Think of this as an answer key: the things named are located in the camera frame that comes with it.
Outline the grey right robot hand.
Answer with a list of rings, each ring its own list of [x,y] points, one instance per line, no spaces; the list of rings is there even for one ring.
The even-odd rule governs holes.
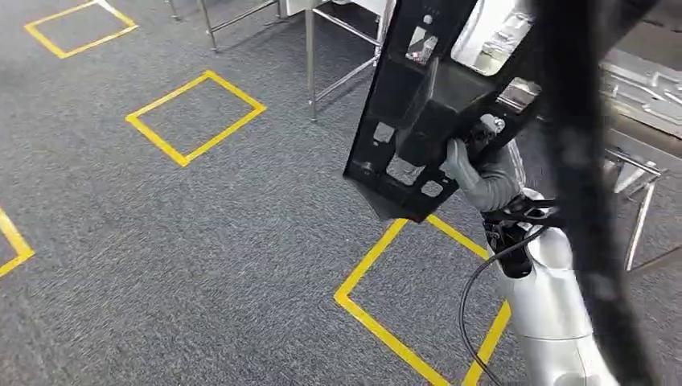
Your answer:
[[[465,142],[454,138],[447,145],[443,166],[469,203],[483,213],[505,208],[522,193],[527,181],[523,159],[514,139],[481,166],[473,166]]]

